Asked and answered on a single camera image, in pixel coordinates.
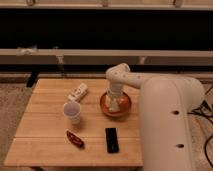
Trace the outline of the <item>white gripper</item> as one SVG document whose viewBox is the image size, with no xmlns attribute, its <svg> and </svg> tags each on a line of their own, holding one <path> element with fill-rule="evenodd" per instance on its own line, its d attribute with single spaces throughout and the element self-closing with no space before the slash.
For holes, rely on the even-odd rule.
<svg viewBox="0 0 213 171">
<path fill-rule="evenodd" d="M 118 98 L 123 94 L 124 85 L 120 83 L 110 82 L 107 95 L 106 95 L 106 105 L 111 106 L 112 98 Z"/>
</svg>

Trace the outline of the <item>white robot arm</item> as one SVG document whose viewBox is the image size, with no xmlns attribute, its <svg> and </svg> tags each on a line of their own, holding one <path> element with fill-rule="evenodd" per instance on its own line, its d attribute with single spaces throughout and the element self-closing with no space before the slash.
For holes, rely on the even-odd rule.
<svg viewBox="0 0 213 171">
<path fill-rule="evenodd" d="M 196 171 L 188 113 L 204 100 L 204 87 L 193 77 L 135 73 L 125 63 L 106 71 L 110 110 L 125 85 L 139 90 L 139 126 L 143 171 Z"/>
</svg>

